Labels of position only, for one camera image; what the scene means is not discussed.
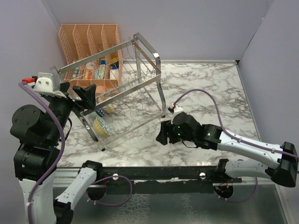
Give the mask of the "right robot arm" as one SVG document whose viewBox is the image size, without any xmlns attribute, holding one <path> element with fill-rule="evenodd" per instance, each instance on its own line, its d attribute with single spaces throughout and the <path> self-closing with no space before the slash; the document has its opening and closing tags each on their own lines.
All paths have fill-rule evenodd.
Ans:
<svg viewBox="0 0 299 224">
<path fill-rule="evenodd" d="M 244 138 L 212 124 L 200 124 L 193 116 L 180 112 L 162 121 L 156 141 L 162 145 L 189 141 L 196 148 L 231 152 L 246 157 L 244 161 L 221 160 L 215 179 L 226 182 L 241 177 L 261 177 L 275 184 L 296 186 L 299 157 L 292 143 L 282 145 Z"/>
</svg>

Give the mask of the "blue orange floral bowl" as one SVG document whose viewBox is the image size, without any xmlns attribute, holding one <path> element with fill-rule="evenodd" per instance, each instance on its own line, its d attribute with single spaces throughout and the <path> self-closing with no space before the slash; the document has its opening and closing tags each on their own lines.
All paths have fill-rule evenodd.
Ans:
<svg viewBox="0 0 299 224">
<path fill-rule="evenodd" d="M 104 96 L 98 96 L 97 103 L 101 103 L 102 101 L 105 101 L 105 100 L 107 100 L 106 97 L 104 97 Z M 102 107 L 102 109 L 104 110 L 104 112 L 106 114 L 110 114 L 110 113 L 114 112 L 114 107 L 113 107 L 112 104 L 108 104 L 108 105 Z"/>
</svg>

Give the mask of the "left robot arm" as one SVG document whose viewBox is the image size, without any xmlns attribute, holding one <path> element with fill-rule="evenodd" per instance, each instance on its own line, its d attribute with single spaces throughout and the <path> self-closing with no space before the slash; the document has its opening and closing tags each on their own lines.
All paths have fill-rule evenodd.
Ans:
<svg viewBox="0 0 299 224">
<path fill-rule="evenodd" d="M 42 93 L 37 84 L 29 86 L 20 82 L 19 86 L 39 103 L 15 111 L 10 129 L 11 135 L 20 141 L 14 156 L 14 171 L 23 191 L 26 223 L 69 224 L 83 193 L 92 183 L 103 180 L 102 164 L 86 161 L 66 192 L 53 196 L 57 163 L 67 138 L 64 127 L 71 113 L 80 114 L 95 107 L 96 85 L 74 86 L 78 100 L 69 97 L 69 83 L 62 83 L 57 94 Z"/>
</svg>

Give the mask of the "yellow grid pattern bowl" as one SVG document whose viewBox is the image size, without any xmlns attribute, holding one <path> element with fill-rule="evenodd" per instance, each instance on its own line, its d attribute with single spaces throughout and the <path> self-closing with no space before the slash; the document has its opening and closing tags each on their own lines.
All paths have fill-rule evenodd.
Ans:
<svg viewBox="0 0 299 224">
<path fill-rule="evenodd" d="M 93 129 L 100 137 L 109 137 L 112 135 L 105 120 L 99 116 L 97 116 L 93 122 Z"/>
</svg>

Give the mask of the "peach plastic file organizer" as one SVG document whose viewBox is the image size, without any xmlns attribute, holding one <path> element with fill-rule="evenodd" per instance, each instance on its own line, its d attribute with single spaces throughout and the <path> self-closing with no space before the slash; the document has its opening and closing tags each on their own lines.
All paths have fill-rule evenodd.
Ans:
<svg viewBox="0 0 299 224">
<path fill-rule="evenodd" d="M 120 35 L 116 24 L 63 24 L 60 27 L 59 40 L 68 64 L 108 50 L 120 44 Z M 103 79 L 95 79 L 95 70 L 101 60 L 106 61 L 106 72 Z M 119 70 L 118 80 L 110 79 L 110 69 L 116 66 Z M 90 80 L 82 79 L 83 69 L 92 69 Z M 122 85 L 123 53 L 122 50 L 100 56 L 64 73 L 64 81 L 71 86 L 83 88 L 96 84 L 96 96 L 117 95 Z"/>
</svg>

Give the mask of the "white blue box in organizer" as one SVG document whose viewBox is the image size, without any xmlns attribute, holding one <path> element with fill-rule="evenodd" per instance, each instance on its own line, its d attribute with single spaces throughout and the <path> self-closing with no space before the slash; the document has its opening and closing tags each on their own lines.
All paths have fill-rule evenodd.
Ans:
<svg viewBox="0 0 299 224">
<path fill-rule="evenodd" d="M 119 70 L 116 66 L 112 66 L 110 69 L 110 79 L 118 80 L 118 78 L 119 78 Z"/>
</svg>

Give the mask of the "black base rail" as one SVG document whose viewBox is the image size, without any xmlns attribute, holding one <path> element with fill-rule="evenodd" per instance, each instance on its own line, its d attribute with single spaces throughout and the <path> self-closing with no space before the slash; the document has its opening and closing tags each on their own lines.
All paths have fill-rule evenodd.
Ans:
<svg viewBox="0 0 299 224">
<path fill-rule="evenodd" d="M 86 161 L 80 170 L 91 168 L 96 180 L 113 174 L 127 177 L 133 194 L 213 193 L 214 183 L 241 183 L 217 166 L 174 167 L 104 167 L 101 163 Z"/>
</svg>

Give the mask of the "green tube in organizer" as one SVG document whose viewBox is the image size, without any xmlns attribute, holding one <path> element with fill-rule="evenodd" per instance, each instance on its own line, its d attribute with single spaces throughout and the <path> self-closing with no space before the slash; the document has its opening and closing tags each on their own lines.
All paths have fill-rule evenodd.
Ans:
<svg viewBox="0 0 299 224">
<path fill-rule="evenodd" d="M 106 72 L 106 61 L 101 60 L 97 69 L 95 70 L 95 79 L 103 79 Z"/>
</svg>

